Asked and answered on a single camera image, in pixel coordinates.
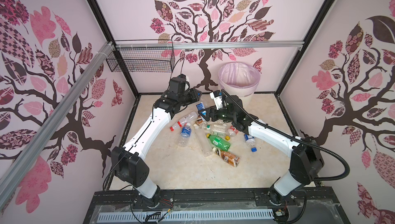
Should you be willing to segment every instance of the wall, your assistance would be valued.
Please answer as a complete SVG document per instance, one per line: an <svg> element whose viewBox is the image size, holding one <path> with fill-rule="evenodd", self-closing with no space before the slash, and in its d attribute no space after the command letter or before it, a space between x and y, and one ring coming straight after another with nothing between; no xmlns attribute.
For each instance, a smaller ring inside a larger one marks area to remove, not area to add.
<svg viewBox="0 0 395 224"><path fill-rule="evenodd" d="M351 223L394 223L395 0L338 0L281 98L301 134L341 155ZM342 172L323 154L320 176Z"/></svg>
<svg viewBox="0 0 395 224"><path fill-rule="evenodd" d="M117 40L160 38L189 43L303 40L323 1L98 0L98 3ZM185 56L190 54L190 60L185 62L183 73L188 73L191 86L208 92L217 89L222 65L240 61L259 66L261 80L257 91L275 91L295 51L295 48L207 49L200 53L197 49L185 52ZM175 54L176 60L184 55L180 51ZM180 64L175 68L175 73L179 72ZM163 92L170 77L170 73L131 75L140 92Z"/></svg>
<svg viewBox="0 0 395 224"><path fill-rule="evenodd" d="M3 175L105 39L85 0L0 0L0 6ZM104 63L2 209L0 222L81 223L101 190L133 101L123 75Z"/></svg>

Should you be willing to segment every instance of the wire basket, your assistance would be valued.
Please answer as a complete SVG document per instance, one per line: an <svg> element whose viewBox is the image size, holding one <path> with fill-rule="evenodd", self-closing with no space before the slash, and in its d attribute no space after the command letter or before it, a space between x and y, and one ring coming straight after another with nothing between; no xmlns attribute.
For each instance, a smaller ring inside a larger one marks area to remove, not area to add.
<svg viewBox="0 0 395 224"><path fill-rule="evenodd" d="M150 40L133 40L136 44L115 48L107 57L112 72L172 72L174 49L171 40L156 40L160 44L142 44Z"/></svg>

